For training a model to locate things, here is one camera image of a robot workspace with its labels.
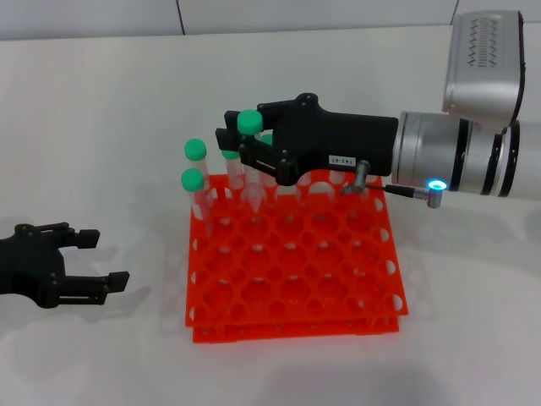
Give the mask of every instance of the table surface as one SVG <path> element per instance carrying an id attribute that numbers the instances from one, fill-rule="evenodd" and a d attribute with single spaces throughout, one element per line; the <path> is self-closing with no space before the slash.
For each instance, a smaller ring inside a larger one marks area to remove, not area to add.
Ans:
<path id="1" fill-rule="evenodd" d="M 187 138 L 229 109 L 316 93 L 331 111 L 438 112 L 451 27 L 0 43 L 0 237 L 98 228 L 74 275 L 129 270 L 104 306 L 0 297 L 0 405 L 537 405 L 541 204 L 387 199 L 411 315 L 401 332 L 194 345 L 183 326 Z M 522 119 L 539 119 L 527 25 Z"/>

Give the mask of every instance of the white wall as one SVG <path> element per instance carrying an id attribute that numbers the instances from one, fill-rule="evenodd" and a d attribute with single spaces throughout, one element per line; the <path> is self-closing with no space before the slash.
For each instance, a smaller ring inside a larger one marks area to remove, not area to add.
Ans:
<path id="1" fill-rule="evenodd" d="M 541 21 L 541 0 L 460 0 L 457 13 L 479 10 L 520 10 L 524 21 Z"/>
<path id="2" fill-rule="evenodd" d="M 181 34 L 175 0 L 0 0 L 0 39 Z"/>
<path id="3" fill-rule="evenodd" d="M 179 0 L 179 3 L 186 34 L 449 24 L 456 6 L 456 0 Z"/>

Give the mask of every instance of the label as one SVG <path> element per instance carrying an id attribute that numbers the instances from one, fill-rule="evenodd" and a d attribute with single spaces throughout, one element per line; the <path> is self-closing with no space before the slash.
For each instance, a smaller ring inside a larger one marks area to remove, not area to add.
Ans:
<path id="1" fill-rule="evenodd" d="M 352 156 L 329 155 L 330 165 L 342 165 L 344 167 L 356 167 L 357 160 Z"/>

